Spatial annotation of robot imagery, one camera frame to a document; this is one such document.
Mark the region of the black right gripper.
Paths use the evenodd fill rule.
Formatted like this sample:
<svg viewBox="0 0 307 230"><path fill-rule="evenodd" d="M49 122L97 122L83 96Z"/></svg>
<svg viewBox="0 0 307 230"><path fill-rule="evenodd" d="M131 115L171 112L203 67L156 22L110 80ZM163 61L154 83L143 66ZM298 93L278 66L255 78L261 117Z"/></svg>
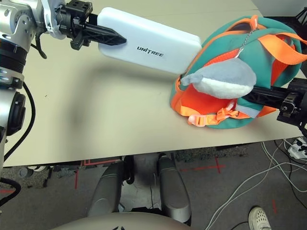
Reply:
<svg viewBox="0 0 307 230"><path fill-rule="evenodd" d="M287 89L254 87L243 99L256 104L280 108L278 121L297 127L307 125L307 80L293 78Z"/></svg>

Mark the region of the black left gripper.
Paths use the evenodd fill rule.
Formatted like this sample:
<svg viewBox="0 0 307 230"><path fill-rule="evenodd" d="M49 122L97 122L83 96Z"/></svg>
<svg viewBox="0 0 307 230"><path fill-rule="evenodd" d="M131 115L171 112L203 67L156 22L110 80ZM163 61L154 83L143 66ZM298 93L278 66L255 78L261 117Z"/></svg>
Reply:
<svg viewBox="0 0 307 230"><path fill-rule="evenodd" d="M91 41L108 46L126 43L126 38L113 29L90 24L96 18L90 2L71 0L56 8L56 21L59 31L71 39L70 45L74 50L89 46Z"/></svg>

